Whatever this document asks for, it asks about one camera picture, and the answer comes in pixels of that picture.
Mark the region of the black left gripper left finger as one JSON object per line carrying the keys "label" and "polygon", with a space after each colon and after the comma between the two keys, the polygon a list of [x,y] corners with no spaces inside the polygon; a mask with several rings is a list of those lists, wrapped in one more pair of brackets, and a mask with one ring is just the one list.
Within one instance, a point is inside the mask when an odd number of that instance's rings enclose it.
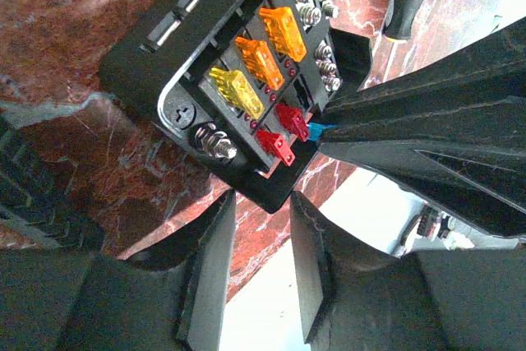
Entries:
{"label": "black left gripper left finger", "polygon": [[4,250],[4,350],[216,350],[233,254],[236,194],[126,260]]}

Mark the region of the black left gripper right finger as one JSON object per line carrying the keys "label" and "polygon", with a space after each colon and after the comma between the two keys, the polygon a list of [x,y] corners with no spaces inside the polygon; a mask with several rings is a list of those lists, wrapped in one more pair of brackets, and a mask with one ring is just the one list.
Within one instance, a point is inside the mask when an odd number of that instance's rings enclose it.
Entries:
{"label": "black left gripper right finger", "polygon": [[522,350],[525,253],[394,257],[290,197],[302,334],[314,350]]}

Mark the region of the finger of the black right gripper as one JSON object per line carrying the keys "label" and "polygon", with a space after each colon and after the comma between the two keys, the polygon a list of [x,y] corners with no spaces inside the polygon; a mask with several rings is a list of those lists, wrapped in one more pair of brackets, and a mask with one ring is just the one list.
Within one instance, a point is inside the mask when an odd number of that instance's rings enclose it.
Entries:
{"label": "finger of the black right gripper", "polygon": [[317,145],[490,235],[525,235],[523,152],[375,124],[327,129]]}
{"label": "finger of the black right gripper", "polygon": [[509,97],[525,103],[525,19],[415,72],[331,100],[322,122],[347,126]]}

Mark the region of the blue blade fuse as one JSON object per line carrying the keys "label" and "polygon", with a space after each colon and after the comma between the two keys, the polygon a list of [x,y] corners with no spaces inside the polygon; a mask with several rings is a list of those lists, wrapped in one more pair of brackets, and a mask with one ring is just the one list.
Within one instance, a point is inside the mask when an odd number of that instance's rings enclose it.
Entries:
{"label": "blue blade fuse", "polygon": [[333,129],[336,127],[334,124],[320,124],[317,122],[309,122],[308,123],[308,130],[309,130],[309,137],[307,138],[309,141],[318,142],[323,132],[327,129]]}

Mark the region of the orange blade fuse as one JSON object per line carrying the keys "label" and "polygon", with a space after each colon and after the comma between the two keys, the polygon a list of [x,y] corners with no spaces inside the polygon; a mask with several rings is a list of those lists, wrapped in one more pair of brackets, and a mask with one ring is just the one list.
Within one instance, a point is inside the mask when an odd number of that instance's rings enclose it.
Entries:
{"label": "orange blade fuse", "polygon": [[262,7],[259,15],[275,49],[295,62],[301,62],[307,54],[307,49],[292,9]]}
{"label": "orange blade fuse", "polygon": [[279,90],[284,77],[277,66],[268,44],[264,40],[246,39],[238,36],[235,44],[242,54],[246,68],[272,90]]}

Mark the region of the black fuse box base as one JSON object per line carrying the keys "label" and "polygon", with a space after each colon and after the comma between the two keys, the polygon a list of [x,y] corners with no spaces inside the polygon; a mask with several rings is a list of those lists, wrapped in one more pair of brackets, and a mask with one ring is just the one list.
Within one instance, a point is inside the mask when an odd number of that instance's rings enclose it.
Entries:
{"label": "black fuse box base", "polygon": [[331,0],[155,0],[104,56],[101,85],[265,211],[316,153],[313,124],[363,86],[369,41]]}

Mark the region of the red blade fuse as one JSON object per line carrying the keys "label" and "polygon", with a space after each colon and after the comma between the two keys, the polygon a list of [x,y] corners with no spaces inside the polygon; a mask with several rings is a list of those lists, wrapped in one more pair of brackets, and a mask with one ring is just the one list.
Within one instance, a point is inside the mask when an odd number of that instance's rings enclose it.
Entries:
{"label": "red blade fuse", "polygon": [[294,134],[303,142],[309,139],[310,131],[300,109],[279,103],[275,106],[275,112],[280,124],[287,131]]}

